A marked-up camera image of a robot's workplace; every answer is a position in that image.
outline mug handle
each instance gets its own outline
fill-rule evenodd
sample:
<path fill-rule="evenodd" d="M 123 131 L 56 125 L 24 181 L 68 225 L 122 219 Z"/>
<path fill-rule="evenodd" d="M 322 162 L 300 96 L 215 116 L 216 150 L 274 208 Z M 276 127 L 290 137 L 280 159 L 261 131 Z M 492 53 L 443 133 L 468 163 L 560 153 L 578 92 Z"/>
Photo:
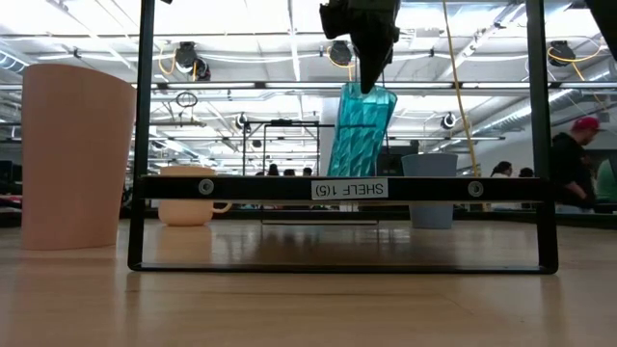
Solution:
<path fill-rule="evenodd" d="M 233 206 L 233 203 L 228 203 L 228 205 L 223 207 L 223 208 L 212 208 L 212 212 L 214 212 L 214 213 L 225 213 L 225 212 L 229 211 L 232 206 Z"/>

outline black metal frame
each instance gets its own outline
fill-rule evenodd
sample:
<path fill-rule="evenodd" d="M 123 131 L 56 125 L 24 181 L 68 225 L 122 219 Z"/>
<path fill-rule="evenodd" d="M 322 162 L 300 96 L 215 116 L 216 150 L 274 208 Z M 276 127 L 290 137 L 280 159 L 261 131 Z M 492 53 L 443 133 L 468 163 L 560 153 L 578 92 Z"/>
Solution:
<path fill-rule="evenodd" d="M 253 132 L 251 134 L 249 134 L 249 136 L 247 136 L 247 129 L 251 129 L 251 125 L 257 125 L 257 128 L 255 130 L 253 130 Z M 316 128 L 317 129 L 317 135 L 315 135 L 315 140 L 317 141 L 317 151 L 315 152 L 315 154 L 317 154 L 317 169 L 316 169 L 316 173 L 317 175 L 319 175 L 319 158 L 321 157 L 321 154 L 319 153 L 319 149 L 320 149 L 320 136 L 321 136 L 321 132 L 319 131 L 320 128 L 323 127 L 335 127 L 333 124 L 321 124 L 318 120 L 311 120 L 311 121 L 306 121 L 306 120 L 270 120 L 270 121 L 250 121 L 247 120 L 243 123 L 244 128 L 242 129 L 242 175 L 247 174 L 247 140 L 249 140 L 251 138 L 251 136 L 253 136 L 256 131 L 258 129 L 260 129 L 261 127 L 263 127 L 263 140 L 262 140 L 262 148 L 263 148 L 263 155 L 262 155 L 262 163 L 261 163 L 261 169 L 263 169 L 264 171 L 266 170 L 266 144 L 267 144 L 267 135 L 268 135 L 268 128 L 269 127 L 302 127 L 305 129 L 308 128 Z"/>
<path fill-rule="evenodd" d="M 135 139 L 134 196 L 128 245 L 128 267 L 135 271 L 176 272 L 267 272 L 267 273 L 380 273 L 380 274 L 553 274 L 558 269 L 554 202 L 549 177 L 549 94 L 546 68 L 544 0 L 526 0 L 529 49 L 533 147 L 540 178 L 389 178 L 389 199 L 412 201 L 537 201 L 538 266 L 324 266 L 324 265 L 194 265 L 149 264 L 142 259 L 146 198 L 208 200 L 310 200 L 315 177 L 156 177 L 148 173 L 148 125 L 155 0 L 142 0 L 138 104 Z M 477 181 L 484 194 L 475 198 L 469 185 Z M 414 192 L 410 200 L 409 192 Z"/>

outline black pole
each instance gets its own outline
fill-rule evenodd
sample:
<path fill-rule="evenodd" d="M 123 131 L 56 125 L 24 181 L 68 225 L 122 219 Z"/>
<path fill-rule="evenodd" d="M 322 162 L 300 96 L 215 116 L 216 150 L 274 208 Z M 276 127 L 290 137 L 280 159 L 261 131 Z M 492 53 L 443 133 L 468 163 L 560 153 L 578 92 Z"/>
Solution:
<path fill-rule="evenodd" d="M 319 176 L 319 166 L 321 165 L 321 126 L 317 126 L 317 165 L 315 166 L 316 170 L 316 176 Z"/>
<path fill-rule="evenodd" d="M 150 84 L 152 83 L 152 48 L 154 46 L 154 2 L 142 0 L 137 67 L 137 119 L 135 121 L 135 161 L 133 167 L 133 201 L 128 238 L 128 267 L 138 269 L 144 250 L 144 184 L 148 173 L 148 136 L 150 122 Z"/>
<path fill-rule="evenodd" d="M 261 144 L 263 146 L 263 158 L 262 158 L 263 164 L 261 166 L 262 166 L 264 175 L 268 175 L 268 171 L 266 169 L 266 134 L 267 133 L 268 133 L 268 124 L 266 124 L 263 127 L 263 144 Z"/>
<path fill-rule="evenodd" d="M 527 0 L 526 11 L 533 164 L 536 175 L 549 180 L 551 140 L 544 0 Z M 540 266 L 549 273 L 556 272 L 559 260 L 553 198 L 538 205 L 536 218 Z"/>
<path fill-rule="evenodd" d="M 247 175 L 247 126 L 242 127 L 242 175 Z"/>

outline red cap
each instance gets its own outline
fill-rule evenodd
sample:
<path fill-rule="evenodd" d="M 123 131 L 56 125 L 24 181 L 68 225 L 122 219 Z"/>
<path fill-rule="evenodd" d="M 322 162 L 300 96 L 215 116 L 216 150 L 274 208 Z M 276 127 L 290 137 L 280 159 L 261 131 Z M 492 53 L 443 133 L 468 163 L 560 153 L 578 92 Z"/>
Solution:
<path fill-rule="evenodd" d="M 596 130 L 600 131 L 600 121 L 593 117 L 583 117 L 575 121 L 572 124 L 573 131 L 580 130 Z"/>

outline beige mug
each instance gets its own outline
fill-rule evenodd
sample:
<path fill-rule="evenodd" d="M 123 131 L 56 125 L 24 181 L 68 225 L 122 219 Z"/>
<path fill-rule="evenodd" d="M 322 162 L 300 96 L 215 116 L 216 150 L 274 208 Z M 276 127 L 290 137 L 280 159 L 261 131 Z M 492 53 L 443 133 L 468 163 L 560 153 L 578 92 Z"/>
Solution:
<path fill-rule="evenodd" d="M 166 176 L 212 176 L 210 168 L 197 166 L 175 166 L 161 169 Z M 210 222 L 214 213 L 225 213 L 232 207 L 214 208 L 212 200 L 161 200 L 158 219 L 169 227 L 199 227 Z"/>

